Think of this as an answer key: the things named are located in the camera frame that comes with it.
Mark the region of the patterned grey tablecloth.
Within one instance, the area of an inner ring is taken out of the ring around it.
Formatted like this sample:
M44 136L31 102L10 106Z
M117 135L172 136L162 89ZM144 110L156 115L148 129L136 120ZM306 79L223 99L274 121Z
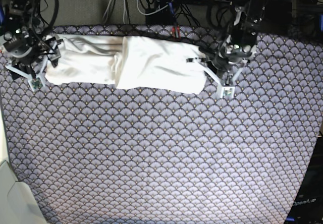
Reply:
M10 164L49 223L283 223L322 124L322 45L261 34L233 99L1 68Z

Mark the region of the red table clamp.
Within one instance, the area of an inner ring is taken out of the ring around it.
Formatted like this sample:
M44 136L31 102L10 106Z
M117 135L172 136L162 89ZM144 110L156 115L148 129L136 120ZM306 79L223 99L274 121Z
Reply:
M181 38L179 26L173 26L172 30L171 30L171 33L172 33L172 36L175 39L180 39Z

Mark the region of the white printed T-shirt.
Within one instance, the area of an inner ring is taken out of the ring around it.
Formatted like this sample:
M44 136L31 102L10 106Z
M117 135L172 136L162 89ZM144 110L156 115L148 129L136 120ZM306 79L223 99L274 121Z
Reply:
M47 64L45 77L56 85L96 83L117 89L137 87L199 94L206 75L198 46L143 36L55 35L61 57Z

